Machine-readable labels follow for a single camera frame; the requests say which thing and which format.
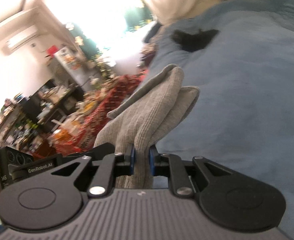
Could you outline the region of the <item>blue plush duvet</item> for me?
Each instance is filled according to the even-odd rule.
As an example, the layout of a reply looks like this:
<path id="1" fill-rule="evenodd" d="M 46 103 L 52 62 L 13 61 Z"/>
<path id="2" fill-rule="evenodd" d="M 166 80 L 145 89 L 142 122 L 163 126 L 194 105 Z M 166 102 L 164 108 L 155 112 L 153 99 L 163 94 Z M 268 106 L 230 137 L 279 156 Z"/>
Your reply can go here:
<path id="1" fill-rule="evenodd" d="M 216 29 L 202 50 L 172 39 Z M 202 155 L 264 181 L 286 199 L 280 228 L 294 238 L 294 0 L 231 0 L 161 31 L 150 76 L 168 64 L 200 89 L 188 115 L 158 144 L 160 152 Z"/>

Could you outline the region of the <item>silver refrigerator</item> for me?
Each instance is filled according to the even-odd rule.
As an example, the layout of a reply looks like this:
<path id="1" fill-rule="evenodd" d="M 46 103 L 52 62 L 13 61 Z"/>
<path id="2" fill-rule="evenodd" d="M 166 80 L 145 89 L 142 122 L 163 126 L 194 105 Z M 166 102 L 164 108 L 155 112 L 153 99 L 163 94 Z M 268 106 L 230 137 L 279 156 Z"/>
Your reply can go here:
<path id="1" fill-rule="evenodd" d="M 68 47 L 63 47 L 54 53 L 48 68 L 57 85 L 65 87 L 75 85 L 84 92 L 91 90 L 90 71 Z"/>

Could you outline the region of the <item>dark cluttered shelf unit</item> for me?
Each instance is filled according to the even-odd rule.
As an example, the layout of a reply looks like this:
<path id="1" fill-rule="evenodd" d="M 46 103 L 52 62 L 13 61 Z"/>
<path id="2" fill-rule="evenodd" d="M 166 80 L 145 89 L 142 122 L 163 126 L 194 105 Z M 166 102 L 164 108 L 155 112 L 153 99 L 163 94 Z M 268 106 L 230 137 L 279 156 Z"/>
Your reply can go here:
<path id="1" fill-rule="evenodd" d="M 22 152 L 36 152 L 57 128 L 54 120 L 64 122 L 76 112 L 84 90 L 73 83 L 58 85 L 48 80 L 30 96 L 16 95 L 9 113 L 0 122 L 0 146 Z"/>

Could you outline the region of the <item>black cat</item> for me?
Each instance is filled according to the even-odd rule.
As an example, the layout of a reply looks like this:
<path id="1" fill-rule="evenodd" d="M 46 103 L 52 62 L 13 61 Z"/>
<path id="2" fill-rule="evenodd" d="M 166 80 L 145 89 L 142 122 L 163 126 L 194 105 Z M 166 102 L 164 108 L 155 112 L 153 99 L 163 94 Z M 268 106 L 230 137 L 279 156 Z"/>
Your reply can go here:
<path id="1" fill-rule="evenodd" d="M 175 30 L 171 35 L 171 39 L 178 44 L 182 50 L 191 53 L 206 48 L 219 32 L 220 31 L 216 29 L 206 31 L 199 29 L 197 33 L 189 34 L 181 30 Z"/>

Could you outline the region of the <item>green window curtain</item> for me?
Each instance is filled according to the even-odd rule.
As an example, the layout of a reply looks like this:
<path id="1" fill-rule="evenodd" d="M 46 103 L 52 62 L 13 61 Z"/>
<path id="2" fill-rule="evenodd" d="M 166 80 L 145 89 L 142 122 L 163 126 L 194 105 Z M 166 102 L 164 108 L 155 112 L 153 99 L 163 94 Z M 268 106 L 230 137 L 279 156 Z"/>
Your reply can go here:
<path id="1" fill-rule="evenodd" d="M 89 60 L 153 21 L 152 12 L 143 0 L 77 1 L 80 7 L 65 27 Z"/>

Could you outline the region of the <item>white wall air conditioner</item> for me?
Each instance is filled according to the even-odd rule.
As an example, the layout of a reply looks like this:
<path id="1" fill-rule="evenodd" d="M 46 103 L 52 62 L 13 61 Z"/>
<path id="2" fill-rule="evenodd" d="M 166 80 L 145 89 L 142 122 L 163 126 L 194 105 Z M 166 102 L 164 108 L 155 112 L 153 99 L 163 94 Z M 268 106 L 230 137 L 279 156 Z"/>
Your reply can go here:
<path id="1" fill-rule="evenodd" d="M 3 45 L 1 51 L 4 55 L 11 55 L 17 49 L 21 48 L 27 42 L 39 36 L 38 27 L 33 24 L 22 29 L 19 33 L 9 38 Z"/>

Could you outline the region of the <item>grey knit polo shirt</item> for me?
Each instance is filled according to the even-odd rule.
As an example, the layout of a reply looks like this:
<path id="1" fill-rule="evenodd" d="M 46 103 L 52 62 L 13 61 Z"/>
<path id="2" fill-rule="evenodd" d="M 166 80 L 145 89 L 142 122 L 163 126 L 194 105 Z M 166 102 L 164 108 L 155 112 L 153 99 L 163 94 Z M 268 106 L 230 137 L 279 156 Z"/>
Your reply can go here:
<path id="1" fill-rule="evenodd" d="M 199 98 L 199 88 L 183 86 L 183 79 L 182 68 L 169 64 L 108 113 L 110 121 L 97 134 L 95 146 L 109 142 L 116 152 L 124 153 L 130 146 L 136 150 L 134 174 L 120 176 L 116 187 L 147 189 L 152 186 L 149 148 L 177 127 Z"/>

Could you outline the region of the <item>red patterned tablecloth table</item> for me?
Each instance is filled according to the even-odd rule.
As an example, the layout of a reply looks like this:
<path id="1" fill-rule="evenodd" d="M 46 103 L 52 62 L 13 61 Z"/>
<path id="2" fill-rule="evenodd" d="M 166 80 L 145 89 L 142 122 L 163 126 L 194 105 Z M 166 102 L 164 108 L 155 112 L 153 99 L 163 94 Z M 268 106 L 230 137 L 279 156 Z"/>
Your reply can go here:
<path id="1" fill-rule="evenodd" d="M 94 106 L 83 122 L 76 126 L 76 134 L 71 135 L 62 129 L 51 136 L 51 144 L 56 152 L 66 156 L 93 148 L 97 134 L 110 120 L 107 113 L 132 95 L 142 80 L 141 75 L 117 76 L 104 82 L 100 89 L 88 93 L 85 99 L 94 103 Z"/>

